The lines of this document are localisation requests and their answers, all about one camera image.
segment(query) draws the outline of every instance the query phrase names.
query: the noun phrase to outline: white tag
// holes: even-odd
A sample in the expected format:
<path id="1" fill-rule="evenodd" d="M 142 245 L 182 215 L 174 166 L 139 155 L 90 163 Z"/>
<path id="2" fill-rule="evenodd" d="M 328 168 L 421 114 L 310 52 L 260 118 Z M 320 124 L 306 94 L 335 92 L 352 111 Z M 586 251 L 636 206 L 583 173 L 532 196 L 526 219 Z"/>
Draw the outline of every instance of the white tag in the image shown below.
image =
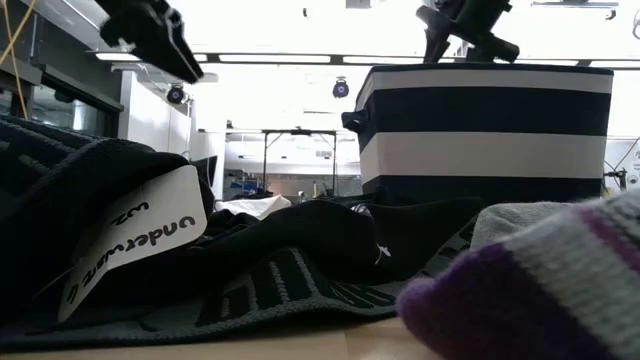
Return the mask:
<path id="1" fill-rule="evenodd" d="M 207 226 L 198 175 L 191 165 L 148 181 L 105 214 L 98 238 L 65 284 L 58 321 L 73 313 L 107 271 L 191 242 Z"/>

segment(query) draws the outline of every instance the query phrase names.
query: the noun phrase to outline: wooden surface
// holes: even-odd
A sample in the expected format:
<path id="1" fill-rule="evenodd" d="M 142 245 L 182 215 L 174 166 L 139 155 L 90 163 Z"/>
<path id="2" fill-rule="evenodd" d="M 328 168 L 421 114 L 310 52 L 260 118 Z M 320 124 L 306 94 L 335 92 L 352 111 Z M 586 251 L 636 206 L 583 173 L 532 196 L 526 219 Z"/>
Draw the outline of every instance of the wooden surface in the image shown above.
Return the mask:
<path id="1" fill-rule="evenodd" d="M 400 319 L 342 330 L 254 336 L 195 345 L 127 347 L 0 355 L 2 360 L 441 360 L 404 328 Z"/>

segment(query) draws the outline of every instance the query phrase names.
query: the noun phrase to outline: purple and white sock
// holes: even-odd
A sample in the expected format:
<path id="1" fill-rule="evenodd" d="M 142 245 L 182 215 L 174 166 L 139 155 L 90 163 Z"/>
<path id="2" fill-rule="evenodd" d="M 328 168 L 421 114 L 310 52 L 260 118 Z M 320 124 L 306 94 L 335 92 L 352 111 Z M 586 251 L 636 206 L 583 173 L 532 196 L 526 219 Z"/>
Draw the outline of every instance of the purple and white sock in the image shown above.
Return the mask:
<path id="1" fill-rule="evenodd" d="M 467 252 L 398 300 L 445 359 L 640 359 L 640 191 Z"/>

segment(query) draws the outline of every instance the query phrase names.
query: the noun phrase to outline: striped storage box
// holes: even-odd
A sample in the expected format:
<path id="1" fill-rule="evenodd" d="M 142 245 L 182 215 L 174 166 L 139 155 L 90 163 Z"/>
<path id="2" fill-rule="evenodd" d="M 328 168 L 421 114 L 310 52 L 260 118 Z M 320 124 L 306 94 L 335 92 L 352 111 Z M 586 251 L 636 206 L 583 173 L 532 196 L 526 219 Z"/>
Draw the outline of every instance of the striped storage box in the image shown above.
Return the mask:
<path id="1" fill-rule="evenodd" d="M 372 68 L 356 111 L 365 193 L 487 203 L 598 196 L 613 71 L 514 64 Z"/>

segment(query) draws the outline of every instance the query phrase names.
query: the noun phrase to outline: yellow cable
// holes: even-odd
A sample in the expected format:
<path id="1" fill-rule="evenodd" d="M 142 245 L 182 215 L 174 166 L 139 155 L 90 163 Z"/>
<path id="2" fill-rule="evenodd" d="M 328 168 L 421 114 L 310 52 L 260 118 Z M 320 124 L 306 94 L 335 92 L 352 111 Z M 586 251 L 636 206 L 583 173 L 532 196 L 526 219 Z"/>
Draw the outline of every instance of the yellow cable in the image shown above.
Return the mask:
<path id="1" fill-rule="evenodd" d="M 18 36 L 20 36 L 20 33 L 22 32 L 22 28 L 26 25 L 27 20 L 29 19 L 29 15 L 31 15 L 31 12 L 33 12 L 33 7 L 36 5 L 36 1 L 37 0 L 31 0 L 31 5 L 29 5 L 29 9 L 27 9 L 27 13 L 24 14 L 24 17 L 22 18 L 20 25 L 18 25 L 18 28 L 16 29 L 16 33 L 11 38 L 11 41 L 9 41 L 9 45 L 7 46 L 7 48 L 4 49 L 2 56 L 0 56 L 0 64 L 2 64 L 4 62 L 4 59 L 7 58 L 9 51 L 13 49 L 13 45 L 16 43 L 16 40 L 18 40 Z"/>
<path id="2" fill-rule="evenodd" d="M 7 23 L 7 36 L 9 40 L 11 40 L 11 24 L 9 23 L 9 3 L 5 1 L 4 3 L 4 19 Z M 27 113 L 27 105 L 24 103 L 24 96 L 22 95 L 22 85 L 20 85 L 20 73 L 18 72 L 18 63 L 16 62 L 16 52 L 11 46 L 11 60 L 13 61 L 13 72 L 16 74 L 16 85 L 18 86 L 18 96 L 20 96 L 20 105 L 22 106 L 22 116 L 25 119 L 30 119 L 29 114 Z"/>

